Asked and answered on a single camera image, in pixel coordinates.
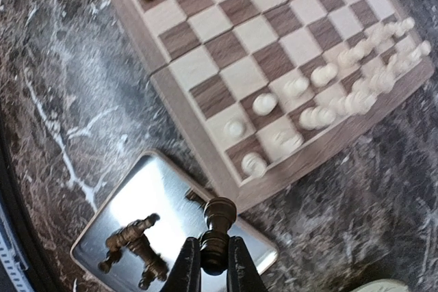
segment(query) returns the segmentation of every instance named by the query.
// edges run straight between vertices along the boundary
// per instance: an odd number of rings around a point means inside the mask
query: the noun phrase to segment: chessboard border
[[[275,195],[335,156],[405,101],[425,80],[432,76],[435,70],[428,57],[423,59],[397,81],[392,92],[379,96],[371,112],[364,116],[344,120],[306,148],[269,169],[264,177],[254,179],[240,187],[208,136],[204,124],[194,113],[191,104],[169,71],[163,55],[153,42],[150,33],[145,29],[134,4],[125,0],[112,1],[123,25],[129,27],[126,29],[127,33],[140,59],[149,69],[148,73],[152,75],[151,81],[155,89],[211,180],[216,193],[233,200],[239,212]],[[399,18],[406,18],[407,15],[398,0],[390,1]],[[411,31],[410,35],[415,43],[421,42],[416,31]]]

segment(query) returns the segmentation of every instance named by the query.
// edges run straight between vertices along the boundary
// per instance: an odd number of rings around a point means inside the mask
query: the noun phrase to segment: marble surface
[[[438,0],[403,0],[438,47]],[[146,148],[206,179],[110,0],[0,0],[0,103],[27,209],[67,291],[104,291],[73,241]],[[438,64],[438,55],[432,57]],[[281,250],[271,291],[394,278],[438,289],[438,78],[351,147],[243,214]]]

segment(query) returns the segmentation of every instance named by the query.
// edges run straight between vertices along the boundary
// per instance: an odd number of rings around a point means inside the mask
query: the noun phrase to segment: silver tray
[[[99,271],[97,264],[107,252],[105,240],[120,227],[158,213],[160,221],[145,234],[154,251],[161,254],[171,270],[185,239],[200,237],[207,230],[199,204],[185,198],[189,190],[195,191],[203,200],[212,197],[165,156],[157,151],[146,152],[73,244],[71,257],[116,292],[142,291],[138,282],[143,262],[127,250],[108,274]],[[237,219],[229,234],[245,240],[259,273],[275,262],[278,256],[276,246],[245,221]],[[203,272],[202,291],[225,291],[226,277],[226,273],[213,277]],[[158,292],[163,285],[163,282],[154,281],[148,292]]]

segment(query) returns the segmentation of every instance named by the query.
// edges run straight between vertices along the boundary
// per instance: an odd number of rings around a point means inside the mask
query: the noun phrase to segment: chessboard
[[[240,211],[336,155],[434,71],[397,0],[112,3],[216,193]]]

